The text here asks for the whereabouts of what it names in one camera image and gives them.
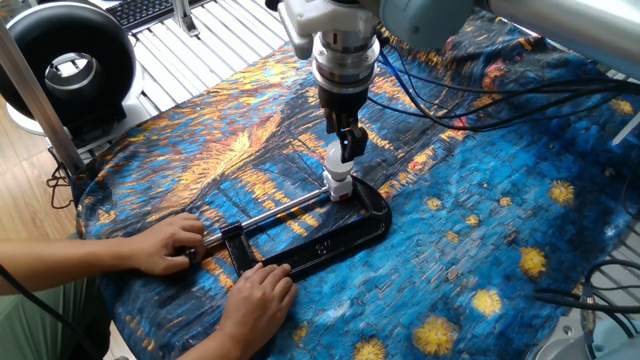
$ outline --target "starry night print tablecloth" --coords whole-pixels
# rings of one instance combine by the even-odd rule
[[[403,53],[412,72],[485,89],[604,76],[588,60],[485,13],[472,16],[441,52]],[[398,64],[397,54],[389,54]],[[416,86],[456,111],[497,97]],[[384,68],[371,96],[412,110]],[[523,96],[456,121],[506,118],[550,98]],[[620,174],[637,164],[637,133],[618,147],[611,139],[638,108],[637,98],[619,97],[579,115],[473,134],[367,104],[361,122],[370,142],[355,173],[389,201],[389,236],[300,281],[290,316],[256,357],[523,358],[564,312],[533,300],[532,290],[573,289],[629,222]],[[78,231],[88,239],[130,236],[188,211],[213,234],[318,189],[324,149],[333,140],[309,63],[284,46],[132,129],[89,164],[74,183]],[[326,201],[316,205],[251,233],[256,255],[275,254],[358,215]],[[183,274],[111,274],[102,287],[136,357],[170,359],[215,329],[235,280],[228,254],[219,251]]]

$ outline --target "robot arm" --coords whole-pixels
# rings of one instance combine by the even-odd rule
[[[267,0],[267,6],[277,7],[296,55],[314,55],[327,132],[338,135],[343,163],[364,154],[367,143],[358,111],[380,52],[378,19],[412,47],[430,50],[480,6],[640,78],[640,0]]]

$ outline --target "person's left hand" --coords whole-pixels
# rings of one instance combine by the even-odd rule
[[[189,267],[189,258],[174,256],[177,248],[196,250],[199,261],[205,253],[204,224],[196,215],[182,213],[165,219],[126,240],[130,264],[151,275],[170,275]]]

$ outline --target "keyboard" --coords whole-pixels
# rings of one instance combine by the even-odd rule
[[[203,2],[189,0],[189,5]],[[124,0],[106,10],[123,28],[133,30],[173,14],[173,3],[171,0]]]

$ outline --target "wire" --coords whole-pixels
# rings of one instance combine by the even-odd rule
[[[138,45],[138,37],[136,36],[136,34],[133,31],[131,31],[129,29],[125,29],[125,30],[127,30],[127,36],[132,37],[136,41],[136,42],[133,43],[133,45],[131,45],[131,47],[135,48],[136,45]]]
[[[416,94],[416,96],[420,100],[426,102],[427,104],[431,104],[431,105],[434,105],[434,106],[441,107],[441,108],[447,110],[448,112],[453,113],[456,117],[460,117],[453,111],[453,109],[451,109],[451,108],[449,108],[447,106],[444,106],[444,105],[440,105],[440,104],[438,104],[436,102],[429,101],[429,100],[425,99],[424,97],[422,97],[422,95],[420,95],[420,93],[418,92],[418,89],[416,89],[416,86],[413,84],[413,80],[411,79],[411,75],[409,75],[410,74],[409,70],[407,70],[407,65],[405,64],[404,59],[402,58],[402,53],[400,52],[400,50],[397,47],[395,47],[395,46],[393,46],[391,44],[389,44],[388,46],[391,47],[392,49],[394,49],[398,53],[398,59],[400,59],[400,63],[402,64],[402,68],[404,69],[404,73],[408,75],[409,84],[411,85],[411,88],[413,89],[413,92]]]
[[[489,123],[489,124],[482,124],[482,125],[475,125],[475,126],[459,126],[459,125],[451,125],[451,124],[447,124],[445,122],[440,121],[440,119],[444,119],[444,118],[449,118],[449,117],[436,117],[434,115],[432,115],[431,113],[429,113],[427,110],[424,109],[424,107],[422,107],[422,105],[420,104],[420,102],[413,96],[413,94],[411,93],[411,91],[409,90],[409,88],[407,87],[407,85],[404,83],[404,81],[402,80],[402,78],[400,77],[400,75],[398,74],[398,72],[395,70],[395,68],[391,65],[391,63],[389,62],[389,59],[387,58],[386,54],[384,52],[380,53],[380,57],[385,61],[385,63],[387,63],[389,70],[391,71],[391,73],[393,74],[393,76],[396,78],[396,80],[398,81],[398,83],[400,84],[400,86],[402,87],[402,89],[404,90],[404,92],[407,94],[407,96],[409,97],[409,99],[411,100],[411,102],[413,103],[413,105],[424,115],[425,118],[433,121],[434,123],[443,126],[445,128],[448,129],[453,129],[453,130],[467,130],[467,131],[476,131],[476,132],[481,132],[483,130],[492,130],[492,128],[498,127],[498,126],[502,126],[502,125],[506,125],[508,123],[514,122],[516,120],[522,119],[524,117],[536,114],[540,111],[544,111],[547,109],[550,109],[552,107],[555,107],[557,105],[561,105],[564,103],[567,103],[571,100],[575,100],[575,99],[579,99],[581,97],[584,96],[588,96],[588,95],[593,95],[593,94],[597,94],[600,92],[606,92],[606,91],[610,91],[610,90],[614,90],[615,88],[612,86],[609,87],[604,87],[604,88],[596,88],[596,89],[590,89],[590,90],[583,90],[580,91],[578,93],[575,94],[571,94],[569,96],[563,97],[561,99],[555,100],[550,102],[549,104],[546,104],[544,106],[540,106],[538,108],[535,108],[531,111],[528,111],[524,114],[520,114],[517,115],[515,117],[511,117],[508,119],[504,119],[504,120],[499,120],[493,123]],[[488,106],[484,106],[484,107],[479,107],[471,112],[467,112],[465,114],[458,114],[461,116],[466,116],[468,114],[471,113],[475,113],[478,111],[481,111],[482,109],[486,108]]]
[[[583,310],[601,311],[601,312],[614,312],[614,313],[621,313],[621,314],[640,314],[640,306],[585,304],[579,301],[558,299],[558,298],[554,298],[553,296],[545,296],[545,294],[541,293],[539,290],[541,289],[534,290],[533,297],[536,300],[543,301],[549,304],[568,306],[568,307],[583,309]]]
[[[505,128],[508,128],[508,127],[510,127],[510,126],[519,125],[519,124],[525,124],[525,123],[529,123],[529,122],[537,122],[537,121],[545,121],[545,120],[555,120],[555,119],[561,119],[561,118],[565,118],[565,117],[570,117],[570,116],[578,115],[578,114],[580,114],[580,113],[583,113],[583,112],[586,112],[586,111],[589,111],[589,110],[593,110],[593,109],[596,109],[596,108],[598,108],[598,107],[600,107],[600,106],[603,106],[603,105],[605,105],[605,104],[609,103],[611,100],[615,99],[616,97],[618,97],[618,96],[620,96],[620,95],[622,95],[622,94],[621,94],[621,93],[618,93],[618,94],[616,94],[616,95],[614,95],[614,96],[611,96],[611,97],[609,97],[609,98],[607,98],[607,99],[605,99],[605,100],[603,100],[603,101],[601,101],[601,102],[598,102],[598,103],[596,103],[596,104],[594,104],[594,105],[588,106],[588,107],[586,107],[586,108],[584,108],[584,109],[580,109],[580,110],[572,111],[572,112],[569,112],[569,113],[566,113],[566,114],[562,114],[562,115],[554,115],[554,116],[546,116],[546,117],[539,118],[539,119],[529,119],[529,120],[521,121],[521,122],[519,122],[519,123],[517,123],[517,124],[516,124],[516,123],[512,123],[512,124],[507,124],[507,125],[503,125],[503,126],[498,126],[498,127],[495,127],[494,129],[495,129],[495,130],[497,130],[497,129],[505,129]],[[394,112],[397,112],[397,113],[400,113],[400,114],[405,114],[405,115],[410,115],[410,116],[415,116],[415,117],[420,117],[420,118],[426,118],[426,117],[425,117],[424,115],[422,115],[422,114],[418,114],[418,113],[415,113],[415,112],[411,112],[411,111],[406,111],[406,110],[402,110],[402,109],[394,108],[393,106],[383,104],[383,103],[381,103],[381,102],[377,101],[376,99],[372,98],[371,96],[369,96],[369,97],[368,97],[368,99],[369,99],[369,101],[371,101],[372,103],[374,103],[374,104],[376,104],[376,105],[378,105],[378,106],[380,106],[380,107],[382,107],[382,108],[384,108],[384,109],[386,109],[386,110],[394,111]]]
[[[9,285],[16,289],[16,291],[22,294],[22,296],[27,298],[27,300],[31,301],[34,305],[42,309],[47,314],[51,315],[54,319],[56,319],[64,327],[71,331],[78,338],[78,341],[82,344],[82,346],[84,346],[84,348],[91,353],[91,357],[93,359],[102,359],[102,356],[100,356],[100,353],[98,352],[96,347],[91,343],[91,341],[89,341],[89,339],[82,333],[82,331],[78,329],[77,326],[75,326],[71,321],[67,320],[51,306],[47,305],[47,303],[35,296],[31,291],[24,287],[24,285],[16,280],[16,278],[14,278],[13,275],[11,275],[11,273],[9,273],[9,271],[2,265],[0,265],[0,276],[2,276]]]
[[[600,286],[593,285],[593,288],[595,290],[600,290],[600,291],[616,291],[616,290],[627,290],[627,289],[640,289],[640,285],[625,285],[625,286],[616,286],[616,287],[610,287],[610,288],[603,288]]]
[[[521,125],[521,124],[526,124],[526,123],[531,123],[531,122],[556,120],[556,119],[562,119],[562,118],[566,118],[566,117],[571,117],[571,116],[578,115],[578,114],[583,113],[583,112],[587,112],[589,110],[593,110],[593,109],[599,108],[600,106],[606,105],[611,100],[617,98],[620,95],[622,95],[622,93],[615,94],[615,95],[613,95],[613,96],[611,96],[611,97],[609,97],[609,98],[607,98],[607,99],[605,99],[603,101],[600,101],[600,102],[598,102],[598,103],[596,103],[594,105],[588,106],[588,107],[586,107],[584,109],[581,109],[581,110],[572,111],[572,112],[569,112],[569,113],[566,113],[566,114],[562,114],[562,115],[545,116],[545,117],[538,118],[538,119],[524,120],[524,121],[520,121],[518,123],[514,122],[514,123],[511,123],[511,124],[507,124],[507,125],[496,127],[494,129],[496,129],[496,130],[497,129],[506,129],[506,128],[511,127],[511,126]]]
[[[51,177],[46,181],[47,187],[52,189],[51,190],[51,207],[56,210],[61,210],[73,204],[73,200],[69,200],[69,202],[66,205],[62,205],[62,206],[55,205],[56,190],[59,187],[70,187],[71,185],[69,185],[69,177],[68,177],[68,174],[66,174],[66,167],[56,156],[55,152],[53,151],[53,147],[49,147],[47,150],[49,151],[49,154],[53,156],[53,159],[56,161],[56,164],[57,164],[56,169],[53,170],[53,173],[51,174]]]
[[[554,92],[570,92],[570,89],[555,89],[555,90],[543,90],[543,89],[539,89],[540,86],[535,86],[535,87],[531,87],[528,89],[524,89],[524,90],[487,90],[487,89],[478,89],[478,88],[471,88],[471,87],[466,87],[466,86],[458,86],[458,85],[451,85],[451,84],[447,84],[445,82],[442,81],[437,81],[437,80],[433,80],[433,79],[428,79],[419,75],[415,75],[403,70],[397,70],[409,77],[412,77],[414,79],[417,80],[421,80],[433,85],[438,85],[438,86],[442,86],[451,90],[459,90],[459,91],[464,91],[464,92],[470,92],[470,93],[477,93],[477,94],[495,94],[495,95],[499,95],[499,94],[516,94],[516,93],[520,93],[522,91],[525,91],[526,93],[554,93]],[[567,80],[558,80],[558,81],[553,81],[553,82],[549,82],[546,83],[544,85],[546,85],[546,87],[554,87],[554,86],[559,86],[559,85],[570,85],[572,83],[575,82],[578,83],[595,83],[595,82],[603,82],[603,83],[608,83],[608,84],[625,84],[625,85],[632,85],[631,83],[629,83],[628,81],[623,81],[623,80],[617,80],[617,79],[611,79],[611,78],[607,78],[607,77],[585,77],[585,78],[579,78],[579,79],[567,79]]]
[[[596,358],[596,352],[593,351],[592,343],[587,343],[587,352],[589,353],[589,359],[594,360]]]
[[[595,297],[597,297],[598,299],[600,299],[602,302],[606,303],[607,305],[613,305],[609,300],[607,300],[604,296],[602,296],[602,294],[600,294],[597,291],[593,292],[593,295]],[[623,318],[625,318],[625,320],[627,320],[627,322],[629,323],[629,325],[631,325],[631,328],[633,328],[633,331],[637,334],[638,333],[638,328],[636,328],[636,325],[633,323],[633,320],[631,320],[631,318],[629,318],[627,315],[625,314],[621,314]],[[622,320],[620,320],[620,318],[618,318],[618,320],[616,321],[616,319],[613,319],[613,321],[615,321],[621,328],[622,330],[624,330],[624,333],[627,335],[627,337],[629,339],[633,338],[634,335],[631,332],[631,330],[629,330],[629,328],[622,322]]]
[[[562,290],[556,290],[556,289],[536,289],[534,290],[535,293],[538,294],[552,294],[552,295],[557,295],[557,296],[563,296],[566,298],[570,298],[572,299],[574,302],[577,302],[579,304],[582,304],[581,302],[579,302],[580,300],[580,295],[578,294],[574,294],[571,292],[566,292],[566,291],[562,291]],[[594,295],[596,297],[598,297],[600,300],[604,301],[605,303],[611,305],[611,303],[609,301],[607,301],[605,298],[603,298],[601,295],[597,294],[594,292]],[[605,313],[605,315],[607,315],[608,317],[611,318],[611,320],[613,320],[619,327],[620,329],[622,329],[622,331],[624,331],[625,335],[627,335],[627,338],[632,339],[634,338],[634,334],[631,332],[631,330],[629,329],[629,327],[627,326],[627,324],[624,323],[624,321],[622,321],[622,319],[620,319],[620,317],[618,315],[616,315],[615,313],[611,312],[611,311],[603,311]],[[634,330],[636,330],[637,333],[637,329],[635,328],[633,322],[631,321],[631,319],[629,319],[626,315],[622,315],[625,317],[625,319],[627,319],[627,321],[629,321],[629,324],[631,324],[631,326],[633,327]],[[593,334],[584,334],[584,340],[585,340],[585,345],[587,347],[587,352],[589,353],[589,357],[591,359],[595,359],[596,358],[596,353],[593,349]]]
[[[626,266],[626,267],[630,267],[632,269],[640,270],[640,264],[636,264],[636,263],[634,263],[632,261],[619,260],[619,259],[603,260],[603,261],[595,263],[587,271],[587,274],[584,277],[584,281],[590,283],[591,282],[591,278],[593,277],[593,274],[595,274],[596,271],[600,270],[601,268],[603,268],[605,266],[610,266],[610,265],[620,265],[620,266]]]
[[[480,112],[482,110],[485,110],[487,108],[490,108],[492,106],[495,106],[495,105],[497,105],[499,103],[508,101],[508,100],[510,100],[512,98],[515,98],[517,96],[522,96],[522,95],[532,94],[532,93],[563,93],[563,92],[566,93],[566,92],[577,92],[577,91],[579,91],[582,96],[587,96],[587,95],[595,94],[595,93],[598,93],[598,92],[604,92],[605,90],[609,90],[609,89],[613,90],[613,88],[608,88],[608,87],[602,87],[601,86],[601,87],[598,87],[598,88],[592,88],[592,90],[600,90],[600,91],[595,91],[593,93],[589,92],[589,91],[585,91],[585,90],[588,90],[588,88],[585,89],[584,85],[593,86],[594,83],[604,83],[604,84],[608,84],[608,85],[611,85],[611,86],[615,85],[615,89],[617,89],[617,90],[640,92],[640,85],[636,85],[636,84],[633,84],[633,83],[630,83],[630,82],[627,82],[627,81],[610,79],[610,78],[607,78],[607,77],[590,77],[590,78],[560,80],[560,81],[554,81],[554,82],[550,82],[550,83],[534,86],[534,87],[531,87],[531,88],[528,88],[528,89],[524,89],[524,90],[493,91],[493,90],[474,89],[474,88],[468,88],[468,87],[462,87],[462,86],[449,85],[449,84],[446,84],[446,83],[442,83],[442,82],[438,82],[438,81],[435,81],[435,80],[426,79],[426,78],[411,74],[407,70],[406,64],[404,63],[404,60],[402,58],[402,54],[401,54],[400,50],[397,49],[394,46],[391,46],[391,47],[398,53],[398,57],[400,59],[400,62],[402,63],[402,67],[403,67],[404,71],[396,69],[391,64],[391,62],[389,61],[389,58],[386,56],[386,54],[384,52],[380,53],[380,58],[381,59],[379,61],[381,61],[385,66],[387,66],[389,68],[389,70],[392,72],[392,74],[396,77],[396,79],[398,80],[398,82],[402,86],[402,88],[405,91],[405,93],[407,93],[407,96],[409,96],[410,100],[414,103],[414,106],[418,110],[421,111],[421,114],[404,112],[404,111],[397,111],[397,112],[403,113],[403,114],[407,114],[407,115],[411,115],[411,116],[418,116],[418,117],[427,118],[427,119],[430,119],[432,121],[433,121],[433,117],[434,116],[432,114],[425,113],[424,108],[421,108],[421,106],[419,106],[419,104],[416,103],[415,98],[412,97],[412,94],[410,93],[410,91],[408,90],[406,85],[404,85],[404,81],[399,76],[398,71],[400,71],[400,72],[404,73],[405,75],[409,76],[409,82],[411,83],[411,87],[413,88],[414,92],[416,92],[416,95],[423,101],[426,101],[426,100],[422,96],[420,96],[420,94],[416,90],[415,85],[413,84],[413,81],[411,80],[412,78],[417,78],[419,80],[423,80],[423,81],[426,81],[426,82],[429,82],[429,83],[432,83],[432,84],[437,84],[437,85],[440,85],[440,86],[445,86],[447,88],[461,90],[461,91],[467,91],[467,92],[490,93],[490,94],[498,94],[498,93],[510,94],[509,96],[506,96],[504,98],[492,101],[489,104],[485,104],[483,106],[480,106],[480,107],[478,107],[478,108],[476,108],[474,110],[465,112],[463,114],[454,114],[453,116],[436,116],[436,118],[438,118],[438,119],[455,119],[455,118],[459,118],[461,116],[472,115],[472,114],[478,113],[478,112]],[[568,89],[567,88],[556,88],[556,89],[553,88],[553,87],[562,86],[562,85],[579,85],[579,84],[583,84],[583,86],[580,87],[580,88],[575,88],[574,87],[574,88],[568,88]],[[570,100],[565,98],[559,104],[562,104],[562,103],[565,103],[565,102],[568,102],[568,101],[570,101]],[[379,102],[376,102],[376,101],[373,101],[373,102],[376,103],[379,106],[383,106]],[[576,113],[587,111],[587,110],[589,110],[591,108],[595,108],[597,106],[601,106],[604,103],[606,103],[606,102],[602,102],[601,104],[597,104],[597,105],[594,105],[593,107],[588,107],[586,109],[579,110],[577,112],[566,114],[566,116],[571,116],[571,115],[576,114]],[[388,110],[395,111],[394,108],[386,107],[386,106],[383,106],[383,107],[387,108]],[[536,108],[536,109],[534,109],[534,113],[537,113],[537,112],[540,112],[542,110],[545,110],[546,108],[550,108],[550,107]],[[516,118],[516,119],[512,118],[512,119],[508,119],[508,120],[505,120],[505,121],[506,121],[506,123],[510,123],[510,122],[513,122],[513,121],[518,120],[520,118]],[[499,128],[508,127],[508,126],[503,126],[503,125],[498,125],[498,126],[499,126]],[[457,130],[472,130],[472,131],[476,131],[476,130],[471,129],[471,128],[469,128],[469,129],[458,128]]]

